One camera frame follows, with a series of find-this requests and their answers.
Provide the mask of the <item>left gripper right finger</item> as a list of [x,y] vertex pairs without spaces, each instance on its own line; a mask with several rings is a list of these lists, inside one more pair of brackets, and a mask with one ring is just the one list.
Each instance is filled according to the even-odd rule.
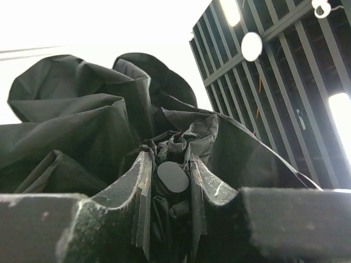
[[350,192],[233,189],[190,160],[192,262],[350,262]]

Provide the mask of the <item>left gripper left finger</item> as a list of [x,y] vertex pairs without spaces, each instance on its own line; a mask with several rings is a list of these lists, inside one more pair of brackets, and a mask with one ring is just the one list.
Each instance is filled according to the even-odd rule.
[[43,193],[53,158],[1,194],[1,262],[147,262],[152,154],[92,197]]

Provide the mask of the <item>black folding umbrella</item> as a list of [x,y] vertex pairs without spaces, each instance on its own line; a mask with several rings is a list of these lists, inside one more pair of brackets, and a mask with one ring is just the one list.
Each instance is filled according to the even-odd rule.
[[8,104],[20,123],[1,126],[1,194],[53,155],[43,193],[92,197],[139,152],[152,154],[147,262],[192,262],[194,156],[235,190],[317,190],[238,121],[199,109],[187,82],[151,55],[121,55],[112,68],[44,58],[14,80]]

